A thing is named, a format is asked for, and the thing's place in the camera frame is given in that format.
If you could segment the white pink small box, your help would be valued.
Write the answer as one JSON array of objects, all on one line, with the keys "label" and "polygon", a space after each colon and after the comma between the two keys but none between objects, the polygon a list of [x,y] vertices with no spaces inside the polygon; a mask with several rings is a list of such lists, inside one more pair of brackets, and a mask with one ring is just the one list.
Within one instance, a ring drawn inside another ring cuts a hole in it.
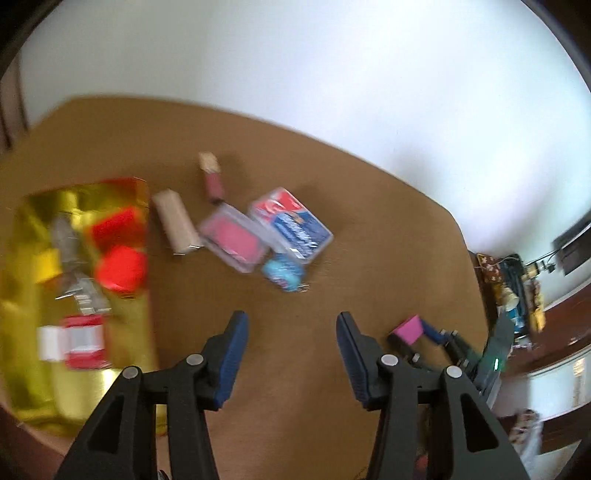
[{"label": "white pink small box", "polygon": [[423,334],[424,327],[422,319],[419,315],[414,315],[394,328],[390,337],[411,346],[415,344]]}]

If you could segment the red box with barcode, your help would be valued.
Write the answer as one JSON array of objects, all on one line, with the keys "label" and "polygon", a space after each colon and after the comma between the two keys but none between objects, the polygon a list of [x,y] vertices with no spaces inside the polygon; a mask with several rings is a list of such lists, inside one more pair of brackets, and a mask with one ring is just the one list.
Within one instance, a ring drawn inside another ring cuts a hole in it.
[{"label": "red box with barcode", "polygon": [[73,370],[109,368],[102,315],[68,316],[37,329],[38,358]]}]

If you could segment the light blue tape measure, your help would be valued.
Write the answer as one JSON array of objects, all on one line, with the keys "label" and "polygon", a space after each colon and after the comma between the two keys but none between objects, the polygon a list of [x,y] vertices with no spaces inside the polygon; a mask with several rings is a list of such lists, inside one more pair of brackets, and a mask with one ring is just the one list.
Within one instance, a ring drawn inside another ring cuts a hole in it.
[{"label": "light blue tape measure", "polygon": [[304,283],[304,267],[287,255],[276,253],[271,256],[263,264],[262,272],[267,280],[284,292],[301,292],[308,289],[308,285]]}]

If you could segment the clear case red blue card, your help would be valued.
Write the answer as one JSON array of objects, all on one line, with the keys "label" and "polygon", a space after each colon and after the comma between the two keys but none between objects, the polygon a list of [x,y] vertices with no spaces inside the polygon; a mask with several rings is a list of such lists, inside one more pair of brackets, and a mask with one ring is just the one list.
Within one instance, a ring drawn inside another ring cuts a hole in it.
[{"label": "clear case red blue card", "polygon": [[274,251],[301,265],[313,262],[334,238],[332,231],[283,187],[252,202],[249,217],[266,231]]}]

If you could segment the red handled nail clipper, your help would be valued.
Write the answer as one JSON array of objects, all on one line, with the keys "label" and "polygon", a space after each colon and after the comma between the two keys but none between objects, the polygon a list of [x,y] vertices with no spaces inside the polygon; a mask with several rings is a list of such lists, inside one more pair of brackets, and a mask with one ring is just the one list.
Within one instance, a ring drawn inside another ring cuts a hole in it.
[{"label": "red handled nail clipper", "polygon": [[103,255],[116,245],[126,245],[145,253],[146,227],[136,207],[125,207],[104,216],[83,230],[74,228],[72,217],[62,214],[51,226],[51,240],[59,251],[62,267],[60,299],[73,298],[83,315],[104,315],[111,311],[109,293],[94,278]]}]

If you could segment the yellow cube block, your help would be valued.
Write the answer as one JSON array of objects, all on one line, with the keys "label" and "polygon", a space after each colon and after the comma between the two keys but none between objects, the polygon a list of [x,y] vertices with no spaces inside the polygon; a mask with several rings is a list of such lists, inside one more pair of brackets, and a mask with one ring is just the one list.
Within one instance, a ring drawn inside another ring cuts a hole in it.
[{"label": "yellow cube block", "polygon": [[43,284],[62,274],[59,251],[55,248],[45,249],[33,256],[32,272],[35,283]]}]

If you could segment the clear case pink contents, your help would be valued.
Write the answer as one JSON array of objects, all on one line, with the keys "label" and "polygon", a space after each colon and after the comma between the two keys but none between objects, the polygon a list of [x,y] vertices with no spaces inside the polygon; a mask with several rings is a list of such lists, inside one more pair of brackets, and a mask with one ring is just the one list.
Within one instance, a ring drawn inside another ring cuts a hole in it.
[{"label": "clear case pink contents", "polygon": [[270,250],[259,224],[225,203],[200,223],[198,233],[206,248],[240,273],[252,273]]}]

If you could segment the beige slim box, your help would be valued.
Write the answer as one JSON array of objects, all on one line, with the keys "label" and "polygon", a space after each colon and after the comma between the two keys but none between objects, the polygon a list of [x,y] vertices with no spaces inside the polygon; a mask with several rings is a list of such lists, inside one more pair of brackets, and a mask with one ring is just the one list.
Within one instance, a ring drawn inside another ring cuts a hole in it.
[{"label": "beige slim box", "polygon": [[152,196],[160,223],[174,255],[186,255],[202,247],[180,195],[170,189]]}]

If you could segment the cluttered side shelf items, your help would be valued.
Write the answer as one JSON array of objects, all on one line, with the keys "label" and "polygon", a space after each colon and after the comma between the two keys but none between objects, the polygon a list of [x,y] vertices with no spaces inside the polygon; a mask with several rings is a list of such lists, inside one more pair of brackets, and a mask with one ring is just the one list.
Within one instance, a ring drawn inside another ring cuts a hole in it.
[{"label": "cluttered side shelf items", "polygon": [[544,300],[536,263],[526,265],[516,253],[505,257],[476,253],[472,261],[490,329],[504,314],[513,321],[515,340],[544,330]]}]

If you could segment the red tin box gold interior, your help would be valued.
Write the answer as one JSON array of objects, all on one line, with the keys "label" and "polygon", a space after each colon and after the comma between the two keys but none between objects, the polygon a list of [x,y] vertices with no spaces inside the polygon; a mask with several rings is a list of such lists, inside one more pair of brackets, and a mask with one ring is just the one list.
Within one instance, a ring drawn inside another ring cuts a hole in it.
[{"label": "red tin box gold interior", "polygon": [[125,207],[136,207],[143,216],[147,255],[148,187],[133,177],[26,195],[1,230],[1,379],[14,416],[38,432],[75,436],[125,367],[133,365],[145,372],[157,367],[148,256],[147,276],[138,293],[128,298],[107,295],[111,311],[102,316],[109,368],[73,370],[38,358],[39,327],[59,325],[64,317],[83,314],[73,298],[58,297],[62,292],[61,275],[43,284],[34,282],[33,256],[55,248],[51,226],[58,216],[70,215],[74,228],[81,231]]}]

